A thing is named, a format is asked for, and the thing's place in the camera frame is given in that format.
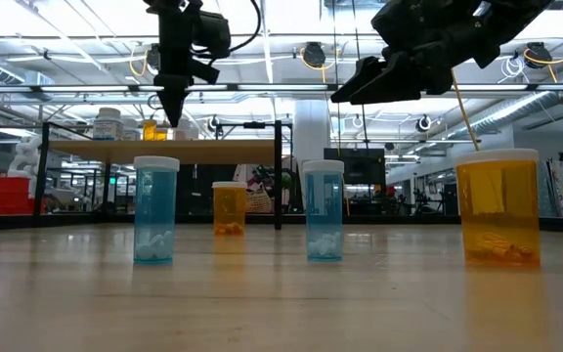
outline red box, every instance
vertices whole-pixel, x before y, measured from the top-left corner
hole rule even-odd
[[[29,193],[0,193],[0,207],[25,207]]]
[[[0,177],[0,193],[27,193],[29,179],[24,177]]]

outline white pill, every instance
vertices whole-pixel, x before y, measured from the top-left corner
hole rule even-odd
[[[308,254],[315,255],[319,252],[319,245],[316,242],[308,243]]]
[[[155,237],[153,238],[153,240],[151,241],[150,245],[151,246],[156,246],[158,245],[160,242],[164,241],[164,236],[163,235],[155,235]]]
[[[155,248],[155,257],[157,259],[166,259],[171,255],[171,247],[169,245],[157,246]]]
[[[152,259],[153,248],[150,245],[140,244],[136,247],[136,256],[141,260]]]
[[[172,231],[167,231],[167,232],[164,233],[164,241],[170,242],[171,240],[173,240],[174,236],[175,236],[175,234]]]
[[[321,242],[321,244],[319,245],[319,254],[320,255],[326,255],[329,253],[329,242]]]

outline white pillar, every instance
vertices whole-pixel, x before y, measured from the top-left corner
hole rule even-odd
[[[323,160],[323,149],[330,148],[329,106],[326,100],[300,100],[296,101],[294,106],[294,156],[299,166],[301,193],[304,195],[305,205],[303,163],[310,160]]]

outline ceiling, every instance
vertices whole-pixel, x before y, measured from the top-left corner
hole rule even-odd
[[[19,1],[22,0],[0,0],[0,65],[5,69],[20,75],[38,71],[52,78],[55,84],[152,83],[153,74],[144,65],[144,55],[150,45],[157,42],[157,17],[146,13],[147,6],[142,0],[35,0],[33,6],[40,17],[21,6]],[[266,35],[263,31],[253,43],[228,60],[215,64],[221,69],[219,83],[319,84],[324,80],[326,83],[342,83],[353,75],[358,57],[379,56],[384,46],[370,27],[370,19],[378,11],[376,7],[360,7],[355,17],[348,8],[341,7],[334,22],[332,12],[321,0],[261,0],[260,4],[263,5]],[[248,0],[205,0],[203,10],[220,12],[229,20],[233,45],[245,40],[256,26],[255,12]],[[339,64],[327,70],[325,76],[293,58],[293,54],[300,52],[308,41],[321,42],[331,63],[339,50]],[[515,50],[522,52],[530,41],[543,41],[554,58],[563,58],[563,11],[542,13],[516,39],[504,45],[501,57],[485,69],[480,69],[472,61],[456,67],[458,81],[520,82],[522,75],[506,79],[501,67],[506,58]],[[51,60],[45,59],[45,52]],[[98,65],[84,58],[82,52]],[[144,70],[144,74],[139,76],[132,72],[131,57],[134,58],[134,70],[138,73]],[[561,72],[563,64],[556,68]],[[545,69],[525,68],[523,73],[533,82],[549,79]],[[73,95],[58,97],[74,98]],[[144,94],[111,97],[120,99],[118,104],[111,106],[120,109],[123,115],[142,119],[142,115],[149,117],[153,113]],[[0,97],[0,103],[11,109],[38,115],[41,102],[32,104],[25,100],[24,104],[15,104],[16,97],[4,98],[9,102]],[[191,94],[185,111],[202,124],[213,115],[227,121],[293,118],[297,99],[319,99],[325,103],[327,98],[325,94],[308,97],[266,92],[206,92]],[[484,98],[468,99],[466,105],[480,109],[496,102],[499,96]],[[343,119],[345,137],[362,139],[360,134],[364,127],[353,124],[356,114],[363,113],[362,107],[328,104],[330,115]],[[99,108],[90,104],[53,103],[45,105],[43,113],[52,114],[61,106],[65,109],[54,114],[54,121],[89,120],[97,115]],[[416,120],[424,114],[441,118],[454,110],[457,110],[456,99],[431,98],[366,106],[364,113],[370,135],[397,137],[414,133]],[[155,118],[162,119],[163,116],[158,113]],[[242,133],[243,137],[262,137],[252,131],[235,133]]]

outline wooden table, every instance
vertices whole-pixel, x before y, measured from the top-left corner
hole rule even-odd
[[[177,226],[173,265],[132,265],[133,226],[0,232],[0,351],[563,351],[563,234],[541,269],[466,267],[459,226]]]

